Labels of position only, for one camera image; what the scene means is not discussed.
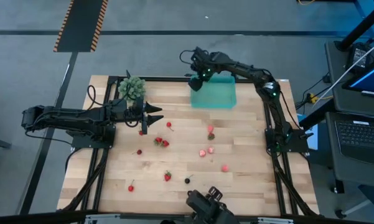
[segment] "wooden tabletop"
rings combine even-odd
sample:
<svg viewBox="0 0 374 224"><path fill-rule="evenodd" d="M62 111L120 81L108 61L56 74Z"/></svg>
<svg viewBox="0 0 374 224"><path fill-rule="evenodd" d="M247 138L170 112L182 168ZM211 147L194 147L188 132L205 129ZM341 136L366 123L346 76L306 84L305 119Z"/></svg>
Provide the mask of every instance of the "wooden tabletop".
<svg viewBox="0 0 374 224"><path fill-rule="evenodd" d="M97 101L103 100L107 79L104 75L91 77ZM289 81L279 82L297 120ZM236 84L237 105L232 110L191 108L190 88L184 82L146 82L146 89L146 100L163 108L154 114L164 118L154 123L144 136L138 134L138 128L116 124L116 139L108 156L99 211L190 214L192 209L185 204L187 191L197 189L206 194L215 186L223 192L222 202L235 215L279 215L274 170L265 151L263 103L253 84ZM83 108L88 108L90 103L86 97ZM292 124L288 112L284 111ZM168 121L174 131L166 127ZM209 124L215 127L216 137L212 141L207 139ZM155 146L156 137L168 140L170 146ZM215 148L214 154L199 157L199 150L209 146ZM143 151L141 155L134 153L138 149ZM90 157L91 149L83 149L69 160L58 208L66 206L85 183ZM289 153L289 163L295 188L311 209L318 212L307 162L299 154ZM229 166L229 172L221 171L224 164ZM168 182L164 181L167 170L172 173ZM190 184L185 184L184 179L191 175ZM129 192L128 186L133 180L134 192ZM290 212L285 187L284 196Z"/></svg>

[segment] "green plant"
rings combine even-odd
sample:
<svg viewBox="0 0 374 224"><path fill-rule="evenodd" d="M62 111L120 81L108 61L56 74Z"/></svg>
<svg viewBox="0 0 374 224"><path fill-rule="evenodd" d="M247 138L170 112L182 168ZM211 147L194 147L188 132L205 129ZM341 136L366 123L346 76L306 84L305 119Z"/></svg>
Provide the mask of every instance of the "green plant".
<svg viewBox="0 0 374 224"><path fill-rule="evenodd" d="M119 93L124 96L128 102L133 102L137 98L144 97L145 95L145 80L138 77L124 78L120 82Z"/></svg>

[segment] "teal tray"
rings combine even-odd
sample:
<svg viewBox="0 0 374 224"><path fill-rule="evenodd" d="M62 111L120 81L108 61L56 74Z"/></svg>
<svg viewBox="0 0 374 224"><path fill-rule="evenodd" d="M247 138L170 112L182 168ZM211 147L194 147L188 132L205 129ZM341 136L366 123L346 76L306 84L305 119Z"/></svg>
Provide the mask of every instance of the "teal tray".
<svg viewBox="0 0 374 224"><path fill-rule="evenodd" d="M199 91L191 89L190 99L193 108L231 109L236 105L235 79L230 75L215 75Z"/></svg>

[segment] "white cable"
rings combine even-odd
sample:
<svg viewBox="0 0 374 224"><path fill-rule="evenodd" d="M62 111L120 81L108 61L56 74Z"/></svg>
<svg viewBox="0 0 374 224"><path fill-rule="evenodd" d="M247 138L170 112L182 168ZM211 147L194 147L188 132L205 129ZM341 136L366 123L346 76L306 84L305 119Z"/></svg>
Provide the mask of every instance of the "white cable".
<svg viewBox="0 0 374 224"><path fill-rule="evenodd" d="M365 58L372 50L374 50L374 47L372 47L365 55L363 55L362 57L360 57L359 60L357 60L350 68L348 68L345 73L327 90L325 91L324 94L322 94L322 96L319 98L322 99L331 89L333 89L334 86L336 86L336 84L346 75L348 74L348 72L358 63L360 62L363 58ZM316 104L319 102L319 100L316 101L316 103L314 103L314 105L312 105L312 109L316 106Z"/></svg>

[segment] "computer monitor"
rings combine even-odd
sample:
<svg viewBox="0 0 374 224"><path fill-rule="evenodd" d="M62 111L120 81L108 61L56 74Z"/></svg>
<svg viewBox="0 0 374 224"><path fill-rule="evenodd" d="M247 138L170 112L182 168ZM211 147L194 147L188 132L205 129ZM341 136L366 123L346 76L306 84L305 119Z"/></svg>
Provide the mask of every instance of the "computer monitor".
<svg viewBox="0 0 374 224"><path fill-rule="evenodd" d="M351 79L344 85L345 88L360 91L363 94L374 96L374 62L360 76Z"/></svg>

